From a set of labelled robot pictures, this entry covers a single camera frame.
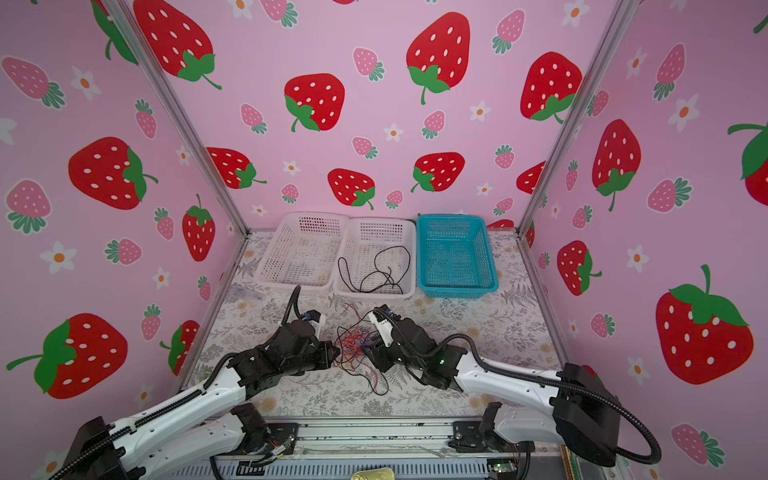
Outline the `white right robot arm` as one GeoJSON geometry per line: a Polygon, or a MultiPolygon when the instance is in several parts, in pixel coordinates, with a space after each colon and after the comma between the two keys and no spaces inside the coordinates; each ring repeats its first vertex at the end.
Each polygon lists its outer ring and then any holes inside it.
{"type": "Polygon", "coordinates": [[[662,458],[658,440],[583,367],[523,368],[484,358],[463,333],[441,341],[387,306],[364,316],[376,332],[362,349],[382,373],[400,364],[421,385],[439,390],[488,394],[531,411],[531,427],[495,409],[493,433],[509,443],[540,441],[566,446],[580,458],[613,467],[619,457],[645,465],[662,458]]]}

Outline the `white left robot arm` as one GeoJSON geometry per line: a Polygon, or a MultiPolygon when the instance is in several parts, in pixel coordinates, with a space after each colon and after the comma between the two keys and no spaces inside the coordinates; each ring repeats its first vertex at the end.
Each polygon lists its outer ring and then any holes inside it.
{"type": "Polygon", "coordinates": [[[77,432],[55,479],[157,479],[217,455],[286,449],[251,399],[289,376],[331,368],[340,351],[319,338],[326,323],[300,311],[292,292],[277,330],[262,344],[224,355],[210,376],[170,399],[111,424],[97,417],[77,432]]]}

